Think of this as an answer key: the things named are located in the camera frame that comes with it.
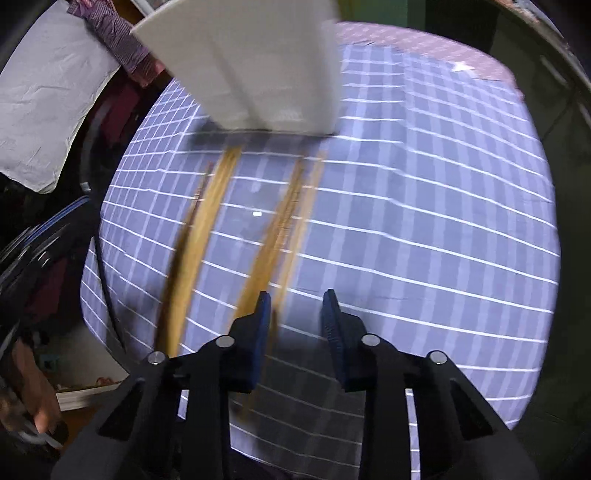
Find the person's left hand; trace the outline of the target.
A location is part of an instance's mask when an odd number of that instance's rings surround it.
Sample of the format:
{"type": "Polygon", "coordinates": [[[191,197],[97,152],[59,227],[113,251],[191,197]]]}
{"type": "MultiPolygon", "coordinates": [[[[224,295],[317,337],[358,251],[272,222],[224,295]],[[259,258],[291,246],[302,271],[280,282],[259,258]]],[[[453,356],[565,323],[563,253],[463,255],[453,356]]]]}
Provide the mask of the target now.
{"type": "Polygon", "coordinates": [[[55,390],[39,369],[31,348],[16,340],[10,354],[1,360],[1,425],[4,430],[23,429],[23,417],[39,434],[52,435],[62,421],[55,390]]]}

